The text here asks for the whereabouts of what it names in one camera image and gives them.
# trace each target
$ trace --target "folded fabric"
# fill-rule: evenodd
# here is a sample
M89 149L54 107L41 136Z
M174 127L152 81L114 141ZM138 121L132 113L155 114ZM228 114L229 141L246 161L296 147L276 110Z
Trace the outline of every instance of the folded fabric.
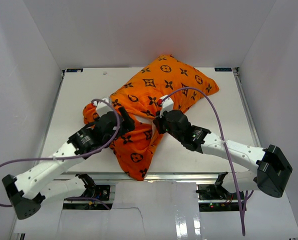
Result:
M135 122L135 130L113 141L110 148L117 157L122 170L130 177L142 181L150 167L153 155L163 135L153 132L152 120L161 110L157 101L173 91L195 87L206 95L219 91L215 81L194 67L182 63L172 55L161 55L144 67L110 98L113 107L123 106ZM185 113L203 95L195 90L181 90L172 95L173 109ZM84 123L98 117L91 103L83 109ZM139 121L139 117L150 120Z

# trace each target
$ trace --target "white wall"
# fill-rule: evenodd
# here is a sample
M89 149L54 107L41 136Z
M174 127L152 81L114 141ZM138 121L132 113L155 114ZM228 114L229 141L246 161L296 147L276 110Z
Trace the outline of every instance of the white wall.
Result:
M61 69L128 67L172 53L237 67L275 0L24 0Z
M261 143L281 147L293 167L286 192L298 224L298 0L276 1L241 81Z
M37 156L61 71L22 0L0 0L0 163ZM0 170L0 202L8 204L1 183L30 164ZM0 207L0 240L9 239L12 208Z

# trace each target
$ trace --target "purple cable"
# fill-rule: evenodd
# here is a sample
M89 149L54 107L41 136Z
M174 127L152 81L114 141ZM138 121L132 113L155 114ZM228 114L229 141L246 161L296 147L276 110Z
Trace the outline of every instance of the purple cable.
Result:
M246 196L246 199L244 200L244 209L243 209L241 197L240 197L240 194L239 194L240 191L239 191L239 187L238 187L238 181L237 181L237 177L236 177L236 173L235 173L235 168L234 168L233 160L231 158L231 155L230 155L230 152L229 152L227 143L225 142L225 136L224 136L223 127L222 127L222 125L220 123L220 119L219 119L219 116L218 116L218 113L216 111L216 108L215 108L214 104L211 102L211 100L209 99L209 97L203 91L201 91L200 89L198 89L196 87L190 87L190 86L189 87L182 87L182 88L179 88L179 89L175 90L174 92L172 92L169 95L167 95L164 99L162 99L162 101L165 101L167 98L170 98L172 95L174 95L175 93L177 93L179 91L188 90L188 89L192 89L192 90L195 90L195 91L201 93L207 99L207 101L209 102L210 106L212 107L212 110L213 110L213 112L215 114L215 117L217 119L217 122L218 122L218 125L219 125L221 139L223 140L223 146L224 146L226 155L228 157L228 161L229 161L231 172L232 172L232 177L233 177L235 192L237 194L238 207L239 207L240 220L241 220L242 235L245 236L246 235L245 210L246 210L246 204L247 204L247 200L248 200L248 198L247 198L248 192L246 192L246 195L247 196Z
M103 201L99 200L98 198L94 198L94 197L79 197L79 196L73 196L73 197L68 197L65 200L67 201L84 201L84 200L92 200L92 201L96 201L99 202L100 204L102 204L106 209L110 210L110 207L107 206L107 204L105 204Z
M95 99L93 99L91 101L91 103L93 104L95 101L106 104L114 112L114 115L115 115L116 120L117 120L117 126L116 126L116 129L115 129L112 137L104 145L102 145L101 147L99 147L99 148L97 148L97 149L95 149L95 150L93 150L91 152L84 153L84 154L81 154L81 155L76 155L76 156L57 157L56 160L71 160L71 159L78 159L78 158L88 158L88 157L90 157L93 154L100 153L102 149L106 148L115 139L116 135L118 134L119 128L120 128L120 118L119 118L118 112L114 109L113 106L111 106L109 103L107 103L106 101L104 101L102 99L95 98ZM15 160L6 161L6 162L0 164L0 168L2 168L5 165L8 165L8 164L14 164L14 163L19 163L19 162L54 161L54 160L55 159L53 159L52 157L21 158L21 159L15 159ZM0 207L10 208L10 207L12 207L12 205L7 205L7 204L0 203Z

